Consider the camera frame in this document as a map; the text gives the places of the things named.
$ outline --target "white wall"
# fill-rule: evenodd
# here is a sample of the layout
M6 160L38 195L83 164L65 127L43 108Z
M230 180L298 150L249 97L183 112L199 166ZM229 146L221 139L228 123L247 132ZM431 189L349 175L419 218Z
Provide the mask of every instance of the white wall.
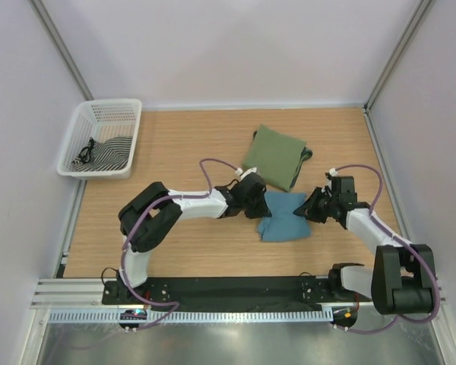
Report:
M81 101L27 1L0 1L0 365L17 359L37 279L59 257L76 182L55 159Z
M413 238L456 316L456 0L435 2L373 111Z
M417 0L44 0L96 98L366 102Z

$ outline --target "metal sheet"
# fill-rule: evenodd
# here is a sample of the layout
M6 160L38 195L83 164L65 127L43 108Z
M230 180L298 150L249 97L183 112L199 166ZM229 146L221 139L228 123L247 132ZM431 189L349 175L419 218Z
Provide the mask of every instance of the metal sheet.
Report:
M386 321L367 307L360 308L357 325L373 329ZM90 344L96 345L85 351L69 347ZM118 325L54 324L48 325L38 363L433 365L444 360L430 325L400 321L372 336L333 330L327 323L162 325L127 335Z

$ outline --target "metal corner post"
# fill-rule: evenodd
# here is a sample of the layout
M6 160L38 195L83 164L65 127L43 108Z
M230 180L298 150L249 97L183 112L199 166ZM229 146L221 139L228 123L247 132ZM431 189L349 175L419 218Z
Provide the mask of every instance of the metal corner post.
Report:
M62 58L62 61L65 63L66 68L73 77L76 85L78 86L80 92L83 94L85 100L93 100L93 94L90 91L90 88L86 84L86 81L83 79L76 63L74 62L71 53L68 50L68 47L65 45L64 40L62 40L61 34L59 34L58 29L54 25L49 12L44 6L42 0L28 0L32 8L37 14L37 17L40 20L40 23L44 26L44 30L49 35L54 47L57 49L59 55Z
M377 80L376 85L374 86L368 101L365 104L365 110L370 111L375 104L378 96L382 92L385 84L387 83L388 78L395 69L395 66L398 64L402 55L405 53L405 50L410 45L411 40L415 36L420 25L426 18L426 15L431 10L432 5L435 0L420 0L420 3L417 5L416 10L412 14L412 17L409 20L409 23L405 27L404 32L402 33L401 38L398 40L397 45L392 52L390 59L387 61L380 77Z

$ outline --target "black mounting plate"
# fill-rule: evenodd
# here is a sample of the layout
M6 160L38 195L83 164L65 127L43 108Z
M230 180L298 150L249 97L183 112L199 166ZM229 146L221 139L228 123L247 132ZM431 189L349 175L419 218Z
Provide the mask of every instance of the black mounting plate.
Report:
M123 283L107 281L102 304L141 304L119 297ZM354 293L335 295L326 277L148 278L137 292L156 302L178 301L181 312L302 312L321 310L320 303L353 302ZM359 297L360 302L369 301ZM169 308L156 307L167 311Z

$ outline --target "striped cloth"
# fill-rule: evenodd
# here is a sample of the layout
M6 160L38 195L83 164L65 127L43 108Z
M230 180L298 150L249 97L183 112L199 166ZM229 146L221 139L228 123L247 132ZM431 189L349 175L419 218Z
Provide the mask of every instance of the striped cloth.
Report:
M114 137L99 143L90 138L72 161L72 168L77 172L121 170L127 166L131 141L131 137Z

